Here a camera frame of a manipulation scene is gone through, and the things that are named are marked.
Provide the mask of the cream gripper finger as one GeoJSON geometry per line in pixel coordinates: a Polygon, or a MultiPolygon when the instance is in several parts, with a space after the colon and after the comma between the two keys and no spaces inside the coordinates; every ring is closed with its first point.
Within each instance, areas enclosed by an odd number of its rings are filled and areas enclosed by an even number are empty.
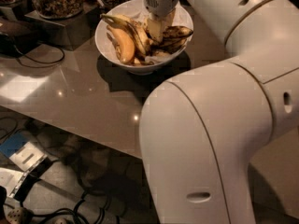
{"type": "Polygon", "coordinates": [[[168,27],[171,26],[173,23],[173,19],[175,17],[175,10],[172,10],[165,18],[164,18],[164,26],[168,27]]]}
{"type": "Polygon", "coordinates": [[[153,14],[149,14],[147,17],[147,24],[151,38],[157,42],[161,42],[163,40],[163,22],[153,14]]]}

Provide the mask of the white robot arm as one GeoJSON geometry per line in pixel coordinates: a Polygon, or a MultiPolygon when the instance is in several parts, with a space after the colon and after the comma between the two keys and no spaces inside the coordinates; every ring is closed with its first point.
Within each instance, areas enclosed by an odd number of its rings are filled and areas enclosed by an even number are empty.
{"type": "MultiPolygon", "coordinates": [[[[299,122],[299,11],[289,0],[187,0],[229,58],[144,103],[139,142],[161,224],[255,224],[248,166],[299,122]]],[[[144,0],[166,15],[177,0],[144,0]]]]}

